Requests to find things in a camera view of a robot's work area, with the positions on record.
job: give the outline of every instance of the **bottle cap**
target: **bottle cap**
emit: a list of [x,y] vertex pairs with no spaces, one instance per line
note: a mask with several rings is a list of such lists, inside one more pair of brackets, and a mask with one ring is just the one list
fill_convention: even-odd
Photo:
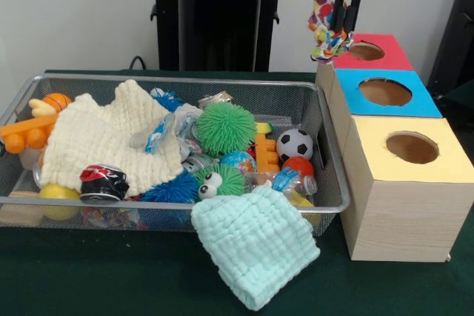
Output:
[[303,178],[303,186],[307,194],[316,194],[316,192],[318,191],[318,184],[316,183],[316,179],[311,175],[307,175]]

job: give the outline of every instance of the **black and white ball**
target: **black and white ball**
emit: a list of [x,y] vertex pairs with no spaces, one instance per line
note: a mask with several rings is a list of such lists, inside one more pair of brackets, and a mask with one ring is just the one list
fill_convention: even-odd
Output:
[[310,160],[313,156],[313,140],[303,130],[287,130],[278,137],[276,152],[283,162],[296,156]]

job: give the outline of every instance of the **plastic bottle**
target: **plastic bottle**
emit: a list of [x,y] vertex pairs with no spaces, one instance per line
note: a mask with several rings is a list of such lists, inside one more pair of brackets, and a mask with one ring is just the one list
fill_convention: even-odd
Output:
[[252,172],[245,175],[245,189],[251,192],[257,186],[264,185],[267,181],[272,182],[272,189],[283,192],[290,198],[291,193],[296,191],[300,195],[312,195],[318,191],[316,179],[310,175],[301,178],[298,172],[291,168],[283,168],[281,172]]

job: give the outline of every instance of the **green spiky ball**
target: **green spiky ball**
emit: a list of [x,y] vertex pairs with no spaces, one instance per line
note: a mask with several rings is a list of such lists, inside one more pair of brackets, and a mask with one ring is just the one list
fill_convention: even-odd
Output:
[[239,105],[214,103],[197,121],[202,148],[214,157],[232,151],[245,151],[255,139],[253,115]]
[[194,173],[199,186],[204,184],[204,177],[211,172],[216,172],[222,177],[222,185],[217,189],[218,195],[240,196],[244,194],[244,175],[238,168],[224,164],[212,164]]

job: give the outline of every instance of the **mint green washcloth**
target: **mint green washcloth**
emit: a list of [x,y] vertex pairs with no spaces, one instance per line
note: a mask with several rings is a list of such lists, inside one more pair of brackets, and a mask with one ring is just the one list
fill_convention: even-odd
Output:
[[254,311],[319,256],[311,224],[265,186],[197,203],[191,219],[222,280]]

